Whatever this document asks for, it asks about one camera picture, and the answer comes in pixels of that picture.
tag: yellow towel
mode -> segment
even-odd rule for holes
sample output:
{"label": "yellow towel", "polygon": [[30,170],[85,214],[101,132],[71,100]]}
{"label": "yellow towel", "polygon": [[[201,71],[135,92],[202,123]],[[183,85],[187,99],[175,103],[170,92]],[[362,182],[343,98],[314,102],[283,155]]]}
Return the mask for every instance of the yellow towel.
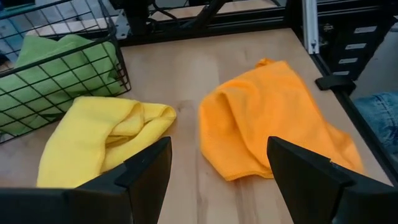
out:
{"label": "yellow towel", "polygon": [[106,97],[79,97],[47,142],[38,187],[74,188],[156,142],[173,108]]}
{"label": "yellow towel", "polygon": [[226,180],[253,174],[273,178],[269,136],[363,173],[354,142],[325,121],[304,82],[285,62],[262,60],[256,69],[222,84],[202,101],[199,119],[201,151]]}

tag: metal frame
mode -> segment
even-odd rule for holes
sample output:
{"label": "metal frame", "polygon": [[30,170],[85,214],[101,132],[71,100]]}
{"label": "metal frame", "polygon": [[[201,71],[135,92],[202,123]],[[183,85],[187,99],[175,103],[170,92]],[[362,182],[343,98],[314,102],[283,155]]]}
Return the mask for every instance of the metal frame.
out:
{"label": "metal frame", "polygon": [[[360,22],[369,18],[392,17],[398,14],[397,0],[331,0],[317,4],[315,0],[288,0],[285,7],[217,14],[224,3],[225,0],[213,0],[198,17],[156,22],[145,34],[134,35],[130,32],[129,35],[119,39],[119,44],[132,46],[289,27],[303,42],[320,73],[329,76],[333,74],[319,54],[317,22],[319,24]],[[384,153],[382,144],[350,100],[349,93],[344,90],[333,90],[333,92],[388,178],[398,186],[398,166]]]}

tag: green towel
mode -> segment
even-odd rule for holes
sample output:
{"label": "green towel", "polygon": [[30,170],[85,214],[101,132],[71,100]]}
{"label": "green towel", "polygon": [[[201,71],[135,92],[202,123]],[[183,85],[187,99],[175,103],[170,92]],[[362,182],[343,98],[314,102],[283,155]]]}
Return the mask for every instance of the green towel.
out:
{"label": "green towel", "polygon": [[[92,43],[92,40],[78,35],[66,35],[59,41],[27,35],[15,67],[28,65],[89,43]],[[121,86],[119,82],[116,82],[118,74],[114,65],[118,63],[118,60],[113,44],[104,42],[102,45],[95,45],[83,51],[84,53],[79,51],[64,56],[63,60],[58,58],[41,64],[41,68],[35,66],[23,70],[18,73],[18,76],[12,74],[1,78],[0,111],[3,113],[0,113],[0,133],[20,135],[32,130],[15,119],[23,118],[21,121],[32,128],[39,128],[48,123],[46,119],[34,114],[33,110],[40,111],[39,114],[49,120],[57,119],[59,114],[71,107],[73,98],[89,95],[86,88],[95,96],[118,94]],[[41,97],[39,93],[47,95],[47,99]],[[22,105],[10,95],[27,106]]]}

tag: black bracket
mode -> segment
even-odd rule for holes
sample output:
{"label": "black bracket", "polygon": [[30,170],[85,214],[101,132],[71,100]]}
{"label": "black bracket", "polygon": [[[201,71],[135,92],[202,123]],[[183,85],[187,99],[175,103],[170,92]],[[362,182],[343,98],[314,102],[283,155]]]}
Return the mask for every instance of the black bracket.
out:
{"label": "black bracket", "polygon": [[350,77],[342,75],[329,75],[317,78],[315,80],[315,83],[317,84],[317,87],[322,91],[339,90],[339,91],[345,91],[349,95],[356,88],[355,83],[352,81],[352,79],[350,79]]}

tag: orange towel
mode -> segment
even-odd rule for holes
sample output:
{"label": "orange towel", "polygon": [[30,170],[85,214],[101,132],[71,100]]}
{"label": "orange towel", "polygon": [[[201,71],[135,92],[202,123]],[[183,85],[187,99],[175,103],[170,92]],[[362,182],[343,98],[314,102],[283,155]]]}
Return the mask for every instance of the orange towel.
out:
{"label": "orange towel", "polygon": [[286,62],[263,59],[256,69],[222,84],[202,101],[199,119],[201,151],[226,180],[253,174],[273,178],[269,136],[363,173],[354,142],[325,121]]}

